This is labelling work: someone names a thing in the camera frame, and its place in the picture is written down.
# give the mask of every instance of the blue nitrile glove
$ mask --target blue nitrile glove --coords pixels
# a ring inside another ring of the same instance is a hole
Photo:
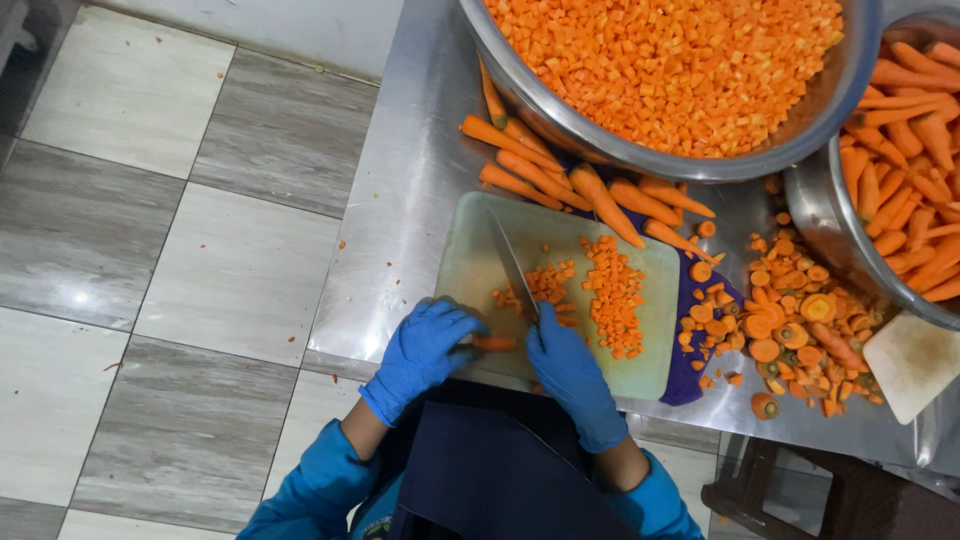
[[[424,390],[479,356],[472,347],[451,351],[470,333],[489,333],[487,325],[446,300],[423,301],[396,327],[383,353],[383,363],[360,395],[384,424],[396,417]]]
[[[584,338],[557,322],[553,306],[537,302],[540,327],[527,332],[527,356],[543,389],[564,408],[580,433],[580,446],[600,454],[627,436],[627,421]]]

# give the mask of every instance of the metal table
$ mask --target metal table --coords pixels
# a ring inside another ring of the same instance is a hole
[[[406,0],[340,231],[346,247],[331,261],[304,365],[368,379],[399,321],[432,295],[456,203],[480,188],[477,173],[492,159],[492,151],[459,134],[457,124],[484,108],[473,43],[455,2]],[[718,270],[745,285],[745,265],[754,255],[749,235],[772,232],[774,202],[760,182],[691,185],[690,195],[718,212],[718,233],[704,242],[710,253],[727,253]],[[709,371],[715,367],[752,373],[754,362],[727,353],[713,359]],[[960,476],[960,381],[908,426],[898,424],[889,407],[865,400],[851,399],[847,415],[828,420],[789,396],[780,400],[779,419],[760,422],[750,397],[761,390],[760,377],[748,376],[739,388],[719,381],[680,407],[617,404],[665,420]]]

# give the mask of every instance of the kitchen knife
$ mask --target kitchen knife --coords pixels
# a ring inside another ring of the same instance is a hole
[[[516,262],[514,250],[510,247],[510,240],[507,239],[507,234],[503,232],[503,226],[500,225],[496,212],[493,211],[490,203],[487,203],[486,200],[484,204],[486,206],[487,222],[493,236],[493,245],[500,256],[503,270],[507,274],[507,282],[513,288],[516,298],[520,300],[520,305],[523,307],[523,317],[530,326],[536,326],[540,323],[540,311],[537,309],[537,303],[534,302],[530,287],[527,286],[527,281],[523,278],[523,271],[520,270],[520,265]]]

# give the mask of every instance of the large metal bowl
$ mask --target large metal bowl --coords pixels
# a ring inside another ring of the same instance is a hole
[[[898,17],[903,12],[890,13]],[[884,33],[891,41],[922,48],[933,40],[960,45],[960,11],[949,7],[906,14]],[[869,293],[886,298],[939,327],[960,331],[960,299],[932,304],[910,290],[874,249],[863,231],[843,181],[840,143],[829,143],[785,171],[790,214],[808,243],[831,265]]]
[[[594,163],[676,180],[739,182],[780,171],[809,156],[836,133],[870,80],[880,40],[877,0],[840,0],[844,34],[807,82],[807,94],[767,143],[735,158],[682,158],[644,148],[604,130],[547,88],[514,52],[483,0],[459,0],[477,50],[519,116],[545,139]]]

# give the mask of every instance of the cutting board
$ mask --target cutting board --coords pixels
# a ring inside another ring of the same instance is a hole
[[[677,321],[677,294],[680,283],[680,257],[666,244],[644,238],[646,247],[637,249],[624,241],[617,249],[627,256],[627,264],[646,274],[642,295],[646,302],[636,308],[643,332],[643,353],[636,358],[616,360],[611,350],[600,347],[597,326],[588,317],[593,291],[583,290],[581,282],[593,263],[585,256],[579,239],[586,236],[596,241],[600,234],[615,235],[606,225],[552,209],[505,199],[489,193],[464,195],[453,215],[453,224],[446,238],[444,258],[437,278],[436,296],[448,295],[457,302],[473,307],[497,336],[510,336],[522,344],[527,325],[512,308],[497,308],[494,289],[506,286],[507,277],[493,246],[490,226],[485,215],[484,199],[496,212],[514,249],[520,268],[533,270],[538,264],[573,259],[577,275],[564,285],[564,302],[573,302],[580,325],[580,335],[592,336],[590,350],[597,358],[604,378],[614,396],[656,400],[666,389],[673,351],[674,325]],[[510,353],[487,354],[479,361],[481,369],[535,380],[533,367],[522,346]]]
[[[901,312],[863,355],[897,420],[909,424],[960,375],[960,332]]]

